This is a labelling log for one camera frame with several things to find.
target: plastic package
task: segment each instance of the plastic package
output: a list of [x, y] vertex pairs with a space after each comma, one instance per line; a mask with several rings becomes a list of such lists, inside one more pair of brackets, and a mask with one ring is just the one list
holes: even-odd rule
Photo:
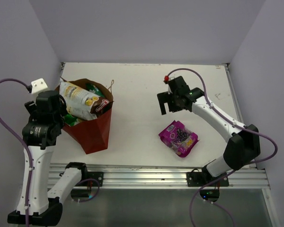
[[179, 157], [186, 157], [199, 141], [197, 134], [185, 128], [181, 122], [173, 121], [160, 134], [166, 146], [173, 149]]

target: white table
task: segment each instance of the white table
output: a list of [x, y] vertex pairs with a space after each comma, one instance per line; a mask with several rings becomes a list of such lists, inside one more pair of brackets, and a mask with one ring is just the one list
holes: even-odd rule
[[[219, 157], [226, 142], [202, 118], [189, 111], [161, 115], [157, 94], [167, 91], [163, 78], [176, 68], [199, 72], [212, 101], [237, 119], [225, 67], [221, 65], [66, 63], [62, 73], [66, 80], [88, 78], [106, 87], [112, 79], [115, 81], [109, 145], [107, 150], [86, 155], [80, 144], [63, 131], [58, 137], [52, 163], [202, 167]], [[191, 89], [203, 90], [195, 74], [175, 73], [175, 76], [180, 75]], [[199, 136], [200, 141], [186, 158], [178, 157], [158, 137], [173, 120], [181, 121]]]

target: robotic arm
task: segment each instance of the robotic arm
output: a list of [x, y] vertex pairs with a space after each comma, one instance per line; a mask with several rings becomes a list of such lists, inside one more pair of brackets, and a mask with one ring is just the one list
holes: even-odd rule
[[[235, 125], [238, 125], [258, 132], [256, 126], [250, 125], [247, 127], [227, 115], [214, 105], [210, 99], [208, 99], [208, 103], [204, 91], [197, 87], [191, 90], [182, 76], [174, 79], [167, 77], [164, 82], [169, 86], [168, 92], [157, 94], [162, 115], [166, 114], [165, 103], [168, 104], [170, 112], [189, 110], [206, 120], [227, 142], [224, 154], [202, 168], [202, 178], [205, 179], [204, 184], [211, 182], [231, 169], [241, 169], [260, 155], [259, 136], [235, 127]], [[213, 106], [232, 124], [218, 115], [212, 109]]]
[[[35, 101], [25, 104], [30, 117], [22, 135], [31, 152], [33, 167], [30, 168], [29, 157], [24, 151], [25, 171], [21, 198], [17, 209], [8, 215], [8, 223], [25, 224], [28, 209], [30, 224], [56, 226], [62, 216], [62, 205], [66, 197], [77, 183], [88, 179], [88, 171], [84, 163], [69, 163], [57, 184], [47, 191], [56, 138], [61, 134], [63, 116], [67, 114], [66, 103], [58, 91], [48, 89], [43, 79], [33, 81], [30, 89]], [[30, 184], [29, 206], [25, 206], [27, 182]]]

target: cable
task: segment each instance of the cable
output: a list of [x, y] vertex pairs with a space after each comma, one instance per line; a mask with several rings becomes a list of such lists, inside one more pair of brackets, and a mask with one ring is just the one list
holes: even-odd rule
[[78, 184], [81, 184], [81, 183], [84, 183], [84, 182], [89, 182], [89, 181], [96, 182], [96, 183], [97, 183], [97, 185], [98, 185], [98, 189], [97, 189], [97, 191], [96, 191], [95, 195], [94, 195], [94, 196], [92, 196], [91, 198], [87, 199], [87, 200], [80, 200], [80, 199], [78, 199], [78, 200], [74, 200], [74, 199], [73, 199], [74, 201], [76, 201], [76, 202], [88, 202], [88, 201], [91, 201], [93, 198], [95, 198], [95, 197], [96, 197], [96, 195], [98, 195], [98, 192], [99, 192], [99, 189], [100, 189], [100, 184], [99, 184], [99, 181], [97, 181], [97, 180], [95, 180], [95, 179], [92, 179], [92, 178], [85, 179], [85, 180], [80, 181], [79, 183], [77, 183], [77, 185], [78, 185]]
[[[7, 79], [2, 79], [0, 80], [0, 84], [6, 81], [14, 81], [17, 83], [22, 84], [23, 86], [26, 87], [26, 89], [29, 89], [29, 86], [27, 84], [25, 84], [24, 82], [18, 80], [18, 79], [12, 79], [12, 78], [7, 78]], [[27, 146], [27, 144], [24, 142], [24, 140], [14, 131], [12, 130], [4, 121], [3, 119], [0, 117], [0, 123], [4, 126], [4, 128], [6, 128], [13, 136], [16, 137], [16, 139], [18, 139], [20, 141], [20, 143], [22, 144], [22, 146], [24, 147], [24, 149], [27, 152], [27, 156], [28, 156], [28, 161], [29, 161], [29, 171], [28, 171], [28, 178], [27, 178], [27, 187], [26, 187], [26, 192], [25, 192], [25, 203], [24, 206], [26, 208], [25, 210], [25, 224], [26, 227], [29, 227], [29, 203], [28, 203], [28, 199], [29, 199], [29, 189], [30, 189], [30, 183], [31, 183], [31, 179], [32, 179], [32, 169], [33, 169], [33, 159], [32, 159], [32, 154]]]
[[[205, 97], [207, 103], [210, 104], [209, 98], [208, 98], [208, 96], [207, 96], [207, 91], [206, 91], [206, 86], [205, 86], [204, 80], [203, 80], [203, 78], [201, 77], [201, 75], [200, 75], [198, 72], [196, 72], [196, 71], [194, 71], [194, 70], [191, 70], [191, 69], [188, 69], [188, 68], [179, 68], [179, 69], [172, 70], [168, 75], [166, 75], [166, 76], [164, 77], [164, 80], [166, 80], [166, 78], [169, 78], [169, 76], [170, 76], [172, 73], [174, 73], [174, 72], [176, 72], [176, 71], [180, 71], [180, 70], [186, 70], [186, 71], [189, 71], [189, 72], [193, 72], [194, 74], [196, 74], [196, 75], [199, 77], [199, 79], [201, 80], [202, 85], [203, 85], [204, 97]], [[226, 122], [228, 122], [228, 123], [230, 123], [230, 124], [233, 124], [232, 121], [230, 121], [227, 117], [225, 117], [222, 113], [220, 113], [214, 106], [211, 106], [211, 108], [212, 108], [221, 118], [223, 118]], [[263, 137], [263, 138], [269, 140], [269, 141], [273, 144], [273, 146], [275, 147], [274, 152], [273, 152], [271, 155], [269, 155], [268, 157], [263, 158], [263, 159], [259, 159], [259, 160], [256, 160], [256, 161], [252, 161], [252, 162], [250, 162], [249, 164], [260, 163], [260, 162], [263, 162], [263, 161], [267, 161], [267, 160], [271, 159], [272, 157], [274, 157], [274, 156], [277, 154], [277, 152], [278, 152], [278, 146], [277, 146], [276, 142], [275, 142], [272, 138], [270, 138], [269, 136], [266, 136], [266, 135], [264, 135], [264, 134], [262, 134], [262, 133], [259, 133], [259, 132], [256, 132], [256, 131], [252, 131], [252, 130], [245, 129], [245, 128], [240, 127], [240, 126], [238, 126], [238, 125], [234, 125], [234, 127], [238, 128], [238, 129], [241, 129], [241, 130], [243, 130], [243, 131], [247, 131], [247, 132], [249, 132], [249, 133], [258, 135], [258, 136], [260, 136], [260, 137]], [[230, 176], [230, 175], [233, 174], [234, 172], [235, 172], [235, 170], [229, 172], [226, 176]], [[196, 227], [196, 225], [195, 225], [195, 222], [194, 222], [194, 220], [193, 220], [192, 206], [193, 206], [193, 202], [194, 202], [194, 200], [195, 200], [197, 194], [198, 194], [203, 188], [205, 188], [205, 187], [207, 187], [207, 186], [209, 186], [209, 185], [212, 185], [212, 184], [214, 184], [214, 183], [220, 181], [220, 180], [223, 179], [224, 177], [225, 177], [225, 176], [221, 176], [220, 178], [218, 178], [218, 179], [216, 179], [216, 180], [214, 180], [214, 181], [212, 181], [212, 182], [210, 182], [210, 183], [208, 183], [208, 184], [202, 186], [202, 187], [201, 187], [200, 189], [198, 189], [197, 192], [193, 195], [193, 197], [192, 197], [192, 199], [191, 199], [191, 201], [190, 201], [190, 205], [189, 205], [189, 216], [190, 216], [191, 223], [193, 224], [194, 227]], [[215, 205], [218, 206], [218, 207], [220, 207], [220, 208], [223, 209], [224, 211], [226, 211], [226, 213], [230, 216], [230, 218], [231, 218], [231, 220], [232, 220], [233, 226], [236, 226], [236, 223], [234, 222], [234, 219], [233, 219], [233, 217], [231, 216], [230, 212], [228, 212], [224, 207], [222, 207], [222, 206], [219, 205], [219, 204], [215, 204]]]

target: gray wall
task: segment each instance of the gray wall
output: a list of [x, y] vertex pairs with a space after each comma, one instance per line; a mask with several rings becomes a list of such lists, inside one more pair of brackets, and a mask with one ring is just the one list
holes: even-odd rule
[[[284, 226], [284, 0], [266, 0], [231, 61], [231, 76], [246, 123], [274, 138], [279, 153], [265, 167]], [[262, 156], [272, 145], [262, 140]]]
[[230, 62], [264, 0], [30, 1], [61, 61]]
[[[30, 3], [0, 0], [0, 79], [30, 83], [43, 77], [53, 86], [59, 69], [58, 58]], [[22, 85], [9, 82], [0, 86], [0, 115], [19, 134], [28, 121], [24, 102], [30, 99]], [[23, 148], [0, 125], [0, 227], [8, 226], [7, 214], [15, 209], [23, 171]]]

